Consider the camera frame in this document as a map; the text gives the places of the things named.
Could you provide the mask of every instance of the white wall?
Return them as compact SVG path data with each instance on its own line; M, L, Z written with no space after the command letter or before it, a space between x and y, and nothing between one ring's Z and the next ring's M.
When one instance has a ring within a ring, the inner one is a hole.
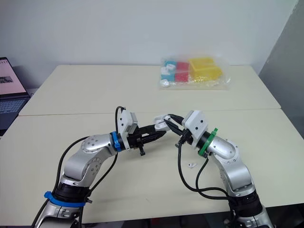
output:
M27 87L59 64L214 53L259 72L296 0L0 0L0 56Z

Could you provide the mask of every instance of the yellow block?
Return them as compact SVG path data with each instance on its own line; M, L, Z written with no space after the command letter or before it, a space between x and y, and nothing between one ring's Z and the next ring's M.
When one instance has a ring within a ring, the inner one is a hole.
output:
M190 63L189 74L195 82L216 80L223 74L210 57L191 58L188 61Z

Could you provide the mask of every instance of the laptop screen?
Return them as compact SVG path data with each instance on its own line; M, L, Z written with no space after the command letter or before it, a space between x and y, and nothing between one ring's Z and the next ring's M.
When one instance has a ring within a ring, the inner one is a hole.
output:
M0 58L0 95L26 93L9 61Z

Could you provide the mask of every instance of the robotic arm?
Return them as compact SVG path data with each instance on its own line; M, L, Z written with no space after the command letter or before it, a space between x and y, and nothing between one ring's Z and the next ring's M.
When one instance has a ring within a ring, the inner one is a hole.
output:
M113 167L118 152L139 148L140 155L145 155L143 145L159 139L168 130L180 136L176 144L179 148L179 173L188 189L209 199L229 200L236 221L234 225L237 227L274 228L265 207L259 200L248 168L239 156L238 146L229 140L217 137L217 129L208 133L208 123L201 111L190 111L185 118L173 114L158 116L154 120L154 125L139 128L135 114L122 108L122 114L116 121L116 131L85 138L78 152L67 160L60 181L56 182L52 192L46 192L47 201L35 218L33 228L80 228L83 206L87 202L91 203L88 197ZM179 129L172 121L182 125L184 129ZM199 150L198 154L207 158L207 162L210 157L216 163L226 191L219 188L199 189L199 175L196 188L186 183L180 164L181 147L185 142L193 149ZM111 156L115 156L115 160L110 169L90 189L102 163ZM211 197L202 193L214 189L221 190L226 197Z
M193 149L199 150L200 156L207 159L210 156L219 168L221 179L227 191L229 206L236 219L234 226L273 228L267 211L259 200L249 170L240 158L238 146L227 139L217 137L217 129L208 133L208 123L201 111L190 111L185 118L173 114L169 116L184 127L183 130L180 130L170 120L164 119L167 126L181 136L177 144L179 160L181 147L187 142L191 144ZM192 189L182 176L180 164L179 171L186 187Z
M143 145L159 139L166 133L156 131L155 125L139 128L135 114L123 108L119 120L116 121L118 132L85 138L80 149L67 160L60 182L56 183L52 192L45 193L47 201L32 227L81 227L83 206L87 202L92 203L88 197L113 167L118 152L139 148L140 155L145 155ZM112 166L90 189L102 163L112 156L115 156Z

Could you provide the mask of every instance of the cyan block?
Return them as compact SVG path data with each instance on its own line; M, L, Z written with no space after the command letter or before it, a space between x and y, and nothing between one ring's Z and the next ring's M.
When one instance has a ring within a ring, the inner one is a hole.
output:
M169 82L174 82L175 80L175 74L169 74L169 75L161 75L161 79L167 79Z
M177 66L177 62L176 62L176 61L165 61L163 65L164 65L164 67L165 67L165 66L167 66L168 64L173 64L173 65L175 65L175 67Z

